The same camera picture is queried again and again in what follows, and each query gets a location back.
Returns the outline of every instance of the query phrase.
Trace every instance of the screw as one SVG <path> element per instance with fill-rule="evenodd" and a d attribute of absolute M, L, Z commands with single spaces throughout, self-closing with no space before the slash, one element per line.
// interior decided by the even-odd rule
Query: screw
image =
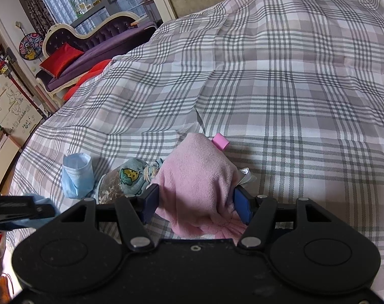
<path fill-rule="evenodd" d="M 257 237 L 245 237 L 241 240 L 241 244 L 246 248 L 257 247 L 261 244 L 261 240 Z"/>
<path fill-rule="evenodd" d="M 147 237 L 134 237 L 130 240 L 130 243 L 134 248 L 142 248 L 147 247 L 151 241 Z"/>
<path fill-rule="evenodd" d="M 192 251 L 199 251 L 201 249 L 202 249 L 202 247 L 200 245 L 193 245 L 193 246 L 191 246 L 191 250 Z"/>

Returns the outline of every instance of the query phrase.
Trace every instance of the patterned curtain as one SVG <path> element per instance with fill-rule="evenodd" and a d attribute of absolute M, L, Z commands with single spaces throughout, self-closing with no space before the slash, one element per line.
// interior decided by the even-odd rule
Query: patterned curtain
<path fill-rule="evenodd" d="M 43 0 L 24 0 L 29 10 L 31 23 L 37 33 L 46 35 L 51 26 L 55 24 L 55 20 L 47 9 Z"/>

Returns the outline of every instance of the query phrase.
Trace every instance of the dartboard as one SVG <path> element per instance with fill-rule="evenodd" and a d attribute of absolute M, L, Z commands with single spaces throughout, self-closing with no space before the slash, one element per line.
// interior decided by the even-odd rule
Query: dartboard
<path fill-rule="evenodd" d="M 39 33 L 25 35 L 19 45 L 20 56 L 24 60 L 35 60 L 41 56 L 43 37 Z"/>

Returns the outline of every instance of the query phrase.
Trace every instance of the plaid bedspread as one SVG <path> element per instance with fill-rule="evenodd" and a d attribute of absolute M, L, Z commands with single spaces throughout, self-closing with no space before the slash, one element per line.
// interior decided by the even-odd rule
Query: plaid bedspread
<path fill-rule="evenodd" d="M 225 0 L 163 24 L 38 128 L 10 194 L 65 210 L 67 151 L 90 154 L 99 179 L 165 158 L 192 131 L 230 140 L 225 154 L 257 176 L 253 195 L 310 197 L 371 239 L 384 297 L 384 0 Z M 158 217 L 148 229 L 174 237 Z"/>

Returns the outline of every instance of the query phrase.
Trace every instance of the pink cloth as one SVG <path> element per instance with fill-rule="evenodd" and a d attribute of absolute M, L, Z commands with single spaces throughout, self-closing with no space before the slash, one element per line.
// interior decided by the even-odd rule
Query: pink cloth
<path fill-rule="evenodd" d="M 160 187 L 156 213 L 181 237 L 213 234 L 236 242 L 246 229 L 233 205 L 232 191 L 240 178 L 236 166 L 205 135 L 190 133 L 152 180 Z"/>

